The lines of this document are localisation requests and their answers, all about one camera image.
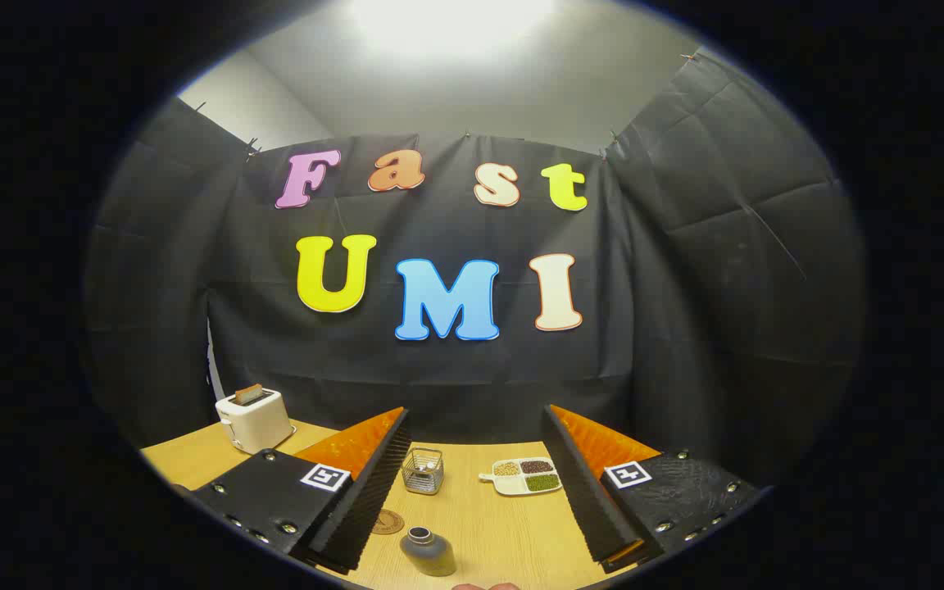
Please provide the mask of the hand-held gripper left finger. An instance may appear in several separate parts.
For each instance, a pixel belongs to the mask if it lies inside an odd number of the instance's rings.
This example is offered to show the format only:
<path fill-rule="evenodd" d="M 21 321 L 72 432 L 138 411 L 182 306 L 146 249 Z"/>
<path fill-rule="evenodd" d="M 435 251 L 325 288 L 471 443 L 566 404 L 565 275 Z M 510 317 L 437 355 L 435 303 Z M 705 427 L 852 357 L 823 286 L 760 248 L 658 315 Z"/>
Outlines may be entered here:
<path fill-rule="evenodd" d="M 254 542 L 348 574 L 407 456 L 407 417 L 397 407 L 296 453 L 262 449 L 190 497 Z"/>

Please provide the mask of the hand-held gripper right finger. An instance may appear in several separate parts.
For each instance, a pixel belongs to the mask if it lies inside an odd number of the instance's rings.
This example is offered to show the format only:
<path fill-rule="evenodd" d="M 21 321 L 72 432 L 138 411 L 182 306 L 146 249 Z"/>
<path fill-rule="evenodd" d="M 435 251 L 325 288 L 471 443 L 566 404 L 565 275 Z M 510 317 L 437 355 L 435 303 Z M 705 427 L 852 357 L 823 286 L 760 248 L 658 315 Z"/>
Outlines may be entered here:
<path fill-rule="evenodd" d="M 756 503 L 748 479 L 543 408 L 542 441 L 591 558 L 608 574 L 688 549 Z"/>

